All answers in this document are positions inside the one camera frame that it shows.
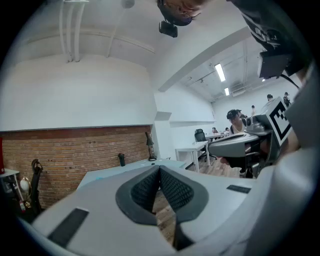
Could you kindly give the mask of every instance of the black cup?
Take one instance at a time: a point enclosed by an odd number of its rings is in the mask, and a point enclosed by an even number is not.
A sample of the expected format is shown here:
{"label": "black cup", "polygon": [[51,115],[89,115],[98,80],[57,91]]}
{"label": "black cup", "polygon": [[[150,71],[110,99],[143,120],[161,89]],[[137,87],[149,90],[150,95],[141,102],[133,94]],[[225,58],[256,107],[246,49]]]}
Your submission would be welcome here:
{"label": "black cup", "polygon": [[118,154],[118,158],[120,160],[120,165],[121,166],[125,166],[126,163],[125,163],[125,155],[124,154]]}

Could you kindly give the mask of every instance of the light blue table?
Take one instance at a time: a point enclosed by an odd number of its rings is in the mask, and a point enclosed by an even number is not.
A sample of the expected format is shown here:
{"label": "light blue table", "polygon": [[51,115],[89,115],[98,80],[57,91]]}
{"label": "light blue table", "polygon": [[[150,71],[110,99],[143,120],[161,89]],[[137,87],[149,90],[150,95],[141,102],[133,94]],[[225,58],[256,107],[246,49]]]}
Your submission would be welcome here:
{"label": "light blue table", "polygon": [[82,186],[84,186],[89,182],[93,182],[99,179],[129,172],[141,167],[151,166],[152,163],[159,166],[163,165],[163,166],[170,166],[170,167],[176,167],[176,168],[184,168],[186,165],[186,163],[183,161],[174,161],[174,160],[158,158],[155,161],[148,161],[148,159],[144,159],[137,162],[128,163],[125,166],[117,166],[117,167],[108,168],[108,169],[88,171],[83,177],[83,179],[81,180],[77,189],[81,188]]}

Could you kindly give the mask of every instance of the desk lamp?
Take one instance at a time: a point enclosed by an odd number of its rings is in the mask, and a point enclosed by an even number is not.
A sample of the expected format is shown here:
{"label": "desk lamp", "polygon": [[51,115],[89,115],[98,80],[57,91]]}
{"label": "desk lamp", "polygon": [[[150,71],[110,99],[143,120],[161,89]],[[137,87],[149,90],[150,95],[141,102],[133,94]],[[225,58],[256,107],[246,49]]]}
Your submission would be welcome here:
{"label": "desk lamp", "polygon": [[152,139],[149,137],[148,133],[145,132],[145,136],[146,136],[146,145],[149,148],[149,161],[155,161],[157,160],[157,158],[155,156],[151,156],[151,152],[150,152],[150,146],[152,146],[154,144],[154,142],[152,141]]}

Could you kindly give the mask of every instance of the desk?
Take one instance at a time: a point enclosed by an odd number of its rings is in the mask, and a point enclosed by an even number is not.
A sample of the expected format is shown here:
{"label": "desk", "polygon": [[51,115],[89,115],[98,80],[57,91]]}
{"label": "desk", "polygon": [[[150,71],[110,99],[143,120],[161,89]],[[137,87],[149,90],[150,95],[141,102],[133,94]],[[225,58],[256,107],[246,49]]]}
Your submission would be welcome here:
{"label": "desk", "polygon": [[[17,171],[17,170],[11,170],[11,169],[5,168],[5,169],[4,169],[4,173],[3,173],[3,174],[0,174],[0,179],[2,179],[2,178],[4,178],[4,177],[7,177],[7,176],[13,175],[14,180],[15,180],[15,182],[16,182],[16,186],[15,186],[14,188],[15,188],[15,189],[18,189],[20,198],[21,198],[21,200],[23,201],[24,198],[23,198],[23,196],[22,196],[22,194],[21,194],[21,191],[20,191],[20,188],[19,188],[19,184],[18,184],[18,181],[17,181],[17,175],[16,175],[16,174],[18,174],[18,173],[20,173],[20,172]],[[3,182],[2,180],[1,180],[1,182],[2,182],[2,186],[3,186],[4,188],[6,187],[6,188],[7,188],[7,191],[8,191],[8,187],[5,186],[5,184],[4,184],[4,182]]]}
{"label": "desk", "polygon": [[209,133],[209,134],[206,134],[205,135],[205,138],[208,140],[208,139],[211,139],[211,141],[212,141],[212,139],[214,139],[214,138],[222,138],[222,137],[224,137],[224,136],[227,136],[227,134],[225,134],[225,133],[223,133],[223,134],[220,134],[220,132],[219,133]]}
{"label": "desk", "polygon": [[195,142],[194,144],[186,145],[175,149],[176,159],[179,161],[179,152],[191,152],[193,163],[195,164],[195,170],[199,173],[198,151],[205,147],[206,151],[206,163],[210,166],[210,158],[208,151],[208,141]]}
{"label": "desk", "polygon": [[129,172],[141,167],[151,166],[152,164],[159,165],[159,166],[160,165],[170,166],[175,168],[183,168],[186,165],[186,163],[182,161],[174,161],[174,160],[158,158],[155,161],[149,161],[148,159],[144,159],[144,160],[128,163],[125,166],[116,166],[108,169],[88,171],[83,177],[83,179],[81,180],[77,189],[95,180],[111,177],[117,174],[122,174],[122,173]]}

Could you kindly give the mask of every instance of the white round object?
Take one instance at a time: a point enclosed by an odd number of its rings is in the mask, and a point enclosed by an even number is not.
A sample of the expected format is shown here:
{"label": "white round object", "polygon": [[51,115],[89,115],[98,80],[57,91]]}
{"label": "white round object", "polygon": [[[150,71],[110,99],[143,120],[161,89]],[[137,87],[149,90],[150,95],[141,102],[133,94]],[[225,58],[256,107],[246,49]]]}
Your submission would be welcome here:
{"label": "white round object", "polygon": [[22,188],[23,191],[28,192],[29,191],[29,182],[26,181],[25,179],[22,179],[20,181],[20,187]]}
{"label": "white round object", "polygon": [[121,4],[123,9],[130,9],[135,5],[135,0],[122,0]]}

